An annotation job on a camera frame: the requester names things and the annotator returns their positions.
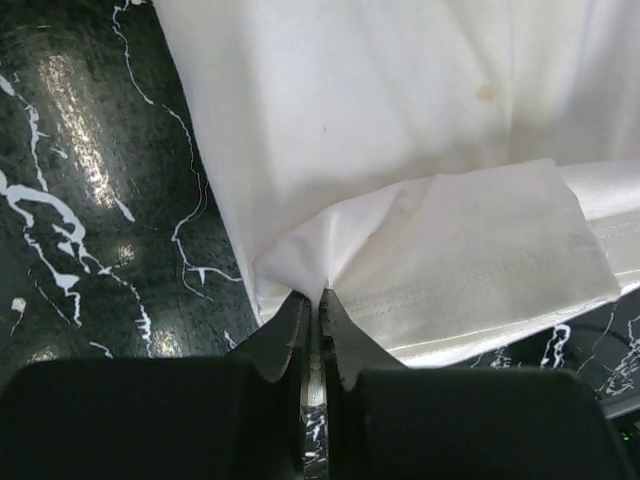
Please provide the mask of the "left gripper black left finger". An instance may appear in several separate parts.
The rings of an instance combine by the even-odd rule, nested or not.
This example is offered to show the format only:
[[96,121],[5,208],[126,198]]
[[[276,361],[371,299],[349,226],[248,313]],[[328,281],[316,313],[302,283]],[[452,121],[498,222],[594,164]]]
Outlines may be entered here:
[[73,359],[1,394],[5,479],[300,479],[310,302],[221,357]]

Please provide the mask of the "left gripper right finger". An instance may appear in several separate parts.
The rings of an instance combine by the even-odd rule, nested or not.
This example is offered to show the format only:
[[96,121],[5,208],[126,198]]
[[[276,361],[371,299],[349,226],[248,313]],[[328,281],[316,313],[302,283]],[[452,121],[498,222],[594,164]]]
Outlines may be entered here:
[[619,479],[623,446],[565,370],[404,366],[326,291],[333,479]]

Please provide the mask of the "cream white t shirt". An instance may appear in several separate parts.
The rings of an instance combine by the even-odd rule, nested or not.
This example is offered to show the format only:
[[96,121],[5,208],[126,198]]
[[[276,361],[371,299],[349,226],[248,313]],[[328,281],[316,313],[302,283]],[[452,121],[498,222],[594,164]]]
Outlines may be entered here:
[[159,1],[255,318],[444,366],[639,286],[635,1]]

